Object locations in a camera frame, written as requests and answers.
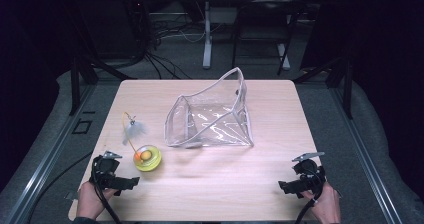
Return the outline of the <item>dark computer tower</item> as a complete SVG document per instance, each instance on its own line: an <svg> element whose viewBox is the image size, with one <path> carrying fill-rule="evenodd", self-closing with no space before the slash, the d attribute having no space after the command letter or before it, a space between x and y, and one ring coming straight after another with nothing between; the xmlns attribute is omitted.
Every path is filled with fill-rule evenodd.
<svg viewBox="0 0 424 224"><path fill-rule="evenodd" d="M125 7L137 46L136 59L142 60L150 48L152 39L149 11L143 1L125 1Z"/></svg>

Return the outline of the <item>person's left hand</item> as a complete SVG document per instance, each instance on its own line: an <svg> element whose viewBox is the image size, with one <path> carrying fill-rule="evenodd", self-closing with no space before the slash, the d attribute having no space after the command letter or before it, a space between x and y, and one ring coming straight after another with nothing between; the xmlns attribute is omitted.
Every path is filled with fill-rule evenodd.
<svg viewBox="0 0 424 224"><path fill-rule="evenodd" d="M93 183L84 182L78 192L76 217L95 221L105 209Z"/></svg>

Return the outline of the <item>black chair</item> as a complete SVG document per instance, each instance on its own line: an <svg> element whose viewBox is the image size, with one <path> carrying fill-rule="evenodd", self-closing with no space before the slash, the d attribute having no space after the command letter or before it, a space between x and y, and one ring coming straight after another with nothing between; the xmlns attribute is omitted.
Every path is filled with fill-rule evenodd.
<svg viewBox="0 0 424 224"><path fill-rule="evenodd" d="M238 66L238 59L277 58L280 75L287 69L288 49L305 8L298 0L252 0L240 5L231 34L231 66Z"/></svg>

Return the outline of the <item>person's right hand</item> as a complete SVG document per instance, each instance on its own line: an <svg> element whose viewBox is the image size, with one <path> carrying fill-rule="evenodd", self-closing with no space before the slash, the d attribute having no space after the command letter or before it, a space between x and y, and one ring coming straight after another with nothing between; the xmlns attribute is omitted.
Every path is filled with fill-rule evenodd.
<svg viewBox="0 0 424 224"><path fill-rule="evenodd" d="M313 202L311 211L320 224L340 224L340 195L328 183L323 185L321 196Z"/></svg>

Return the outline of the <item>black metal stand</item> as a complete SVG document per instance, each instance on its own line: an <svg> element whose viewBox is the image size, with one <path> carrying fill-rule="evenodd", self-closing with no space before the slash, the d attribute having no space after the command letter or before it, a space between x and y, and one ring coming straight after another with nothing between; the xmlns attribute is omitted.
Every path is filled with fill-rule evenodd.
<svg viewBox="0 0 424 224"><path fill-rule="evenodd" d="M303 83L324 70L330 70L329 75L325 80L328 88L337 88L340 83L343 83L342 93L342 109L349 119L352 119L351 100L353 87L353 65L349 56L339 56L331 59L322 66L315 67L306 74L293 80L294 83Z"/></svg>
<svg viewBox="0 0 424 224"><path fill-rule="evenodd" d="M100 68L121 81L134 80L134 77L118 71L98 57L88 28L76 4L64 4L63 7L70 26L76 34L76 44L73 47L73 59L71 62L72 106L69 113L70 116L73 116L82 106L80 79L83 79L89 86L96 85L99 77L95 72L95 68Z"/></svg>

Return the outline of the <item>aluminium floor rail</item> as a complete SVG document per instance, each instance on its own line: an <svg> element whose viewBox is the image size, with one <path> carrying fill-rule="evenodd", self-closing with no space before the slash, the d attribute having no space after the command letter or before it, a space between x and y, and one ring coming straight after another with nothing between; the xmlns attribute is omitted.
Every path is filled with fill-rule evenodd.
<svg viewBox="0 0 424 224"><path fill-rule="evenodd" d="M387 224L404 224L374 165L374 162L371 159L371 156L365 146L365 142L357 129L355 121L349 118L343 109L342 95L337 89L330 88L329 92L335 102L337 110L341 113L342 119L347 126L350 135L352 136L356 156L367 177L368 183Z"/></svg>
<svg viewBox="0 0 424 224"><path fill-rule="evenodd" d="M96 144L104 110L100 85L83 89L69 115L61 93L17 173L0 193L0 224L70 224L68 214Z"/></svg>

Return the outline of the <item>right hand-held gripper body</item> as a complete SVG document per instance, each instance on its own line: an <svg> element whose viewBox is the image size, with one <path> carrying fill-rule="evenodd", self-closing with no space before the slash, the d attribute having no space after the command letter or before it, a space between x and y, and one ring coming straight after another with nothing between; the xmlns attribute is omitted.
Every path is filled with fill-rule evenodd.
<svg viewBox="0 0 424 224"><path fill-rule="evenodd" d="M304 191L311 191L314 195L322 192L326 181L325 170L313 161L313 158L322 155L324 152L304 153L293 159L293 162L296 162L293 170L299 175L299 179L295 181L295 194L298 197L301 197Z"/></svg>

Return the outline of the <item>yellow feather cat toy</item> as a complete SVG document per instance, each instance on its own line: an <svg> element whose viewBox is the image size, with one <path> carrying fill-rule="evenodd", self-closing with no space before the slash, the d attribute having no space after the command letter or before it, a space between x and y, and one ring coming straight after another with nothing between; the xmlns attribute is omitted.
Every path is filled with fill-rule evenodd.
<svg viewBox="0 0 424 224"><path fill-rule="evenodd" d="M145 133L145 126L136 120L135 116L124 112L121 117L123 127L122 144L129 144L133 151L133 163L142 172L149 172L156 169L162 161L160 150L154 145L143 145L136 147L135 141L139 140Z"/></svg>

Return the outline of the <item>clear plastic bag white trim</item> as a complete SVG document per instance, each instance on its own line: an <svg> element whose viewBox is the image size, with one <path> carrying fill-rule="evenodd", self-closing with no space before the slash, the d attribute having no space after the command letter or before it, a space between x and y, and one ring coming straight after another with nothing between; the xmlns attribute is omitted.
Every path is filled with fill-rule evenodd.
<svg viewBox="0 0 424 224"><path fill-rule="evenodd" d="M201 91L180 95L164 124L165 143L179 148L253 146L246 95L239 68Z"/></svg>

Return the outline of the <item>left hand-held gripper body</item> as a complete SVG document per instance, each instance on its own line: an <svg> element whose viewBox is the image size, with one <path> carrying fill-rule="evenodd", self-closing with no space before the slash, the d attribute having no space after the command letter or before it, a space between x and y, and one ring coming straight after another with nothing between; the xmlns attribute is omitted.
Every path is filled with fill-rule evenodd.
<svg viewBox="0 0 424 224"><path fill-rule="evenodd" d="M123 190L123 181L115 175L120 164L117 158L120 158L120 155L111 151L95 157L92 162L90 182L101 190L108 188Z"/></svg>

